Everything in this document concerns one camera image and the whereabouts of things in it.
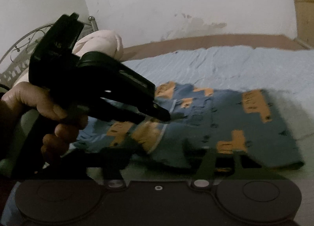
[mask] silver screw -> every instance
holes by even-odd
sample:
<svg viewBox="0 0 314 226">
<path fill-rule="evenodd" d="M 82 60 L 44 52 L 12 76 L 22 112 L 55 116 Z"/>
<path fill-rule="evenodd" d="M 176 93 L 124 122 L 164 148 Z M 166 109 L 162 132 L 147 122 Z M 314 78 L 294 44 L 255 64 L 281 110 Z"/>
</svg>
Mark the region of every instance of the silver screw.
<svg viewBox="0 0 314 226">
<path fill-rule="evenodd" d="M 155 186 L 155 190 L 162 190 L 163 188 L 162 188 L 162 186 L 160 186 L 160 185 L 157 185 L 157 186 Z"/>
<path fill-rule="evenodd" d="M 110 180 L 107 184 L 111 188 L 121 188 L 124 185 L 124 182 L 122 180 Z"/>
<path fill-rule="evenodd" d="M 199 188 L 205 188 L 209 186 L 209 181 L 207 180 L 195 180 L 194 185 Z"/>
</svg>

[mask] hand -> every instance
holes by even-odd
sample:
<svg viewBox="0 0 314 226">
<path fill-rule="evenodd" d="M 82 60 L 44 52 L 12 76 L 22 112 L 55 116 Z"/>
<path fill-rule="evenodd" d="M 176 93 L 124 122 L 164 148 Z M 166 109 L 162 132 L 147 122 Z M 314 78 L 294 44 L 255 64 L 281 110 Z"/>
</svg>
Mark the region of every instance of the hand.
<svg viewBox="0 0 314 226">
<path fill-rule="evenodd" d="M 67 117 L 66 111 L 52 101 L 45 89 L 28 82 L 17 84 L 3 95 L 0 102 L 0 152 L 6 151 L 15 125 L 30 107 L 36 108 L 41 115 L 55 121 Z M 87 116 L 83 115 L 73 125 L 60 123 L 53 134 L 46 134 L 41 148 L 46 161 L 54 162 L 66 153 L 70 143 L 76 141 L 79 130 L 84 129 L 86 125 Z"/>
</svg>

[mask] orange patch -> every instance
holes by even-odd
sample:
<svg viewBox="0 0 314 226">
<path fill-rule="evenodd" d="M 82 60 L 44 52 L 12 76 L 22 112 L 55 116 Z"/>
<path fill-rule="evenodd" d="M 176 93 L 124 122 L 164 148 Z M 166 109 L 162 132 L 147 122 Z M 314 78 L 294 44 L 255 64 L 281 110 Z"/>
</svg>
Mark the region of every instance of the orange patch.
<svg viewBox="0 0 314 226">
<path fill-rule="evenodd" d="M 205 96 L 211 96 L 214 94 L 214 89 L 211 88 L 197 88 L 194 87 L 193 92 L 204 91 Z"/>
<path fill-rule="evenodd" d="M 115 122 L 107 131 L 108 136 L 115 136 L 115 139 L 111 142 L 110 146 L 116 146 L 123 142 L 127 132 L 133 126 L 132 122 Z"/>
<path fill-rule="evenodd" d="M 246 113 L 260 113 L 263 123 L 272 121 L 270 109 L 260 90 L 242 93 L 242 105 Z"/>
<path fill-rule="evenodd" d="M 181 104 L 181 108 L 189 108 L 190 105 L 193 102 L 193 98 L 189 97 L 189 98 L 183 98 L 182 100 L 182 104 Z"/>
<path fill-rule="evenodd" d="M 175 82 L 170 81 L 157 87 L 155 91 L 156 97 L 171 99 L 175 89 Z"/>
<path fill-rule="evenodd" d="M 161 130 L 157 128 L 158 122 L 146 121 L 140 124 L 132 133 L 132 138 L 142 145 L 143 149 L 150 153 L 156 148 Z"/>
<path fill-rule="evenodd" d="M 216 145 L 218 153 L 232 154 L 234 150 L 247 152 L 243 130 L 231 132 L 232 141 L 219 141 Z"/>
</svg>

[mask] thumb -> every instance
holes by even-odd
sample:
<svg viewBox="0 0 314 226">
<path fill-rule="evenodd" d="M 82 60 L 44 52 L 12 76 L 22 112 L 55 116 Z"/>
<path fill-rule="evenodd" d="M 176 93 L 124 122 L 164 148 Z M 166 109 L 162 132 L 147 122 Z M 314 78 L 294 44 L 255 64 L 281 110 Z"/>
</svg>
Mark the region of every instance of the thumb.
<svg viewBox="0 0 314 226">
<path fill-rule="evenodd" d="M 2 97 L 11 111 L 13 120 L 17 120 L 25 111 L 25 107 L 33 107 L 51 120 L 59 121 L 67 117 L 67 112 L 55 104 L 49 92 L 28 82 L 20 82 Z"/>
</svg>

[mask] patterned fabric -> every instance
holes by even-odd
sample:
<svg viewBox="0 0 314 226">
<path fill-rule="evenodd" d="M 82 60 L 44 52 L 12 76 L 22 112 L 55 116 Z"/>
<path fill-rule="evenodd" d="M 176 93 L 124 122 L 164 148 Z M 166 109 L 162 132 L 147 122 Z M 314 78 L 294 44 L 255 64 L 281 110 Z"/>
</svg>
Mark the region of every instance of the patterned fabric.
<svg viewBox="0 0 314 226">
<path fill-rule="evenodd" d="M 90 118 L 74 145 L 88 152 L 133 147 L 145 151 L 151 161 L 185 169 L 193 169 L 208 148 L 225 154 L 246 151 L 272 168 L 303 165 L 296 141 L 266 90 L 241 93 L 168 82 L 155 95 L 170 111 L 170 123 L 147 120 L 135 125 Z"/>
</svg>

